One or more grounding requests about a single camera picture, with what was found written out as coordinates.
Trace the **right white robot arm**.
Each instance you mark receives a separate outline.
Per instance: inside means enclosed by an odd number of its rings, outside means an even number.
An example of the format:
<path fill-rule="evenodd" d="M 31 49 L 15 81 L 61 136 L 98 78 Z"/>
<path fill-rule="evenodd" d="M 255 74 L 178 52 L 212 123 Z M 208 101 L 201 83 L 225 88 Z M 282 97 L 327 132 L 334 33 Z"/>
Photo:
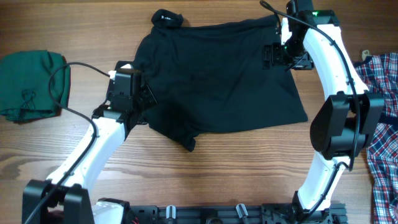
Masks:
<path fill-rule="evenodd" d="M 264 47 L 265 68 L 316 69 L 325 101 L 310 126 L 315 150 L 303 185 L 290 203 L 258 207 L 238 204 L 243 223 L 346 223 L 346 209 L 332 203 L 340 177 L 368 147 L 384 107 L 359 78 L 345 50 L 340 22 L 332 10 L 315 10 L 311 1 L 290 1 L 276 11 L 280 42 Z"/>

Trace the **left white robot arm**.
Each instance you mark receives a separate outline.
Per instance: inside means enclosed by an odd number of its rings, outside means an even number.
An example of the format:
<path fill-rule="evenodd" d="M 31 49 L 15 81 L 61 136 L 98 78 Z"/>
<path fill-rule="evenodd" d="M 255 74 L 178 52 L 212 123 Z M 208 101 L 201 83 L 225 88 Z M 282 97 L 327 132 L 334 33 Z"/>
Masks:
<path fill-rule="evenodd" d="M 119 61 L 107 77 L 105 101 L 86 118 L 90 127 L 77 147 L 45 180 L 26 185 L 23 223 L 139 223 L 129 202 L 102 198 L 91 204 L 90 192 L 113 152 L 143 123 L 142 112 L 157 102 L 132 62 Z"/>

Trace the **black t-shirt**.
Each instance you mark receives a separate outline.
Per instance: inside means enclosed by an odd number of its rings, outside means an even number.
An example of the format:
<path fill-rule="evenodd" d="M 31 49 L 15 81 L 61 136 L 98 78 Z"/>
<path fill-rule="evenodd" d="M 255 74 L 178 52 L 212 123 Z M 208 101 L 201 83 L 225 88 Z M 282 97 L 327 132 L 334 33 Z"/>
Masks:
<path fill-rule="evenodd" d="M 150 128 L 195 148 L 202 133 L 232 133 L 307 121 L 292 74 L 268 67 L 264 48 L 278 41 L 274 16 L 185 27 L 160 9 L 133 66 L 156 105 L 142 113 Z"/>

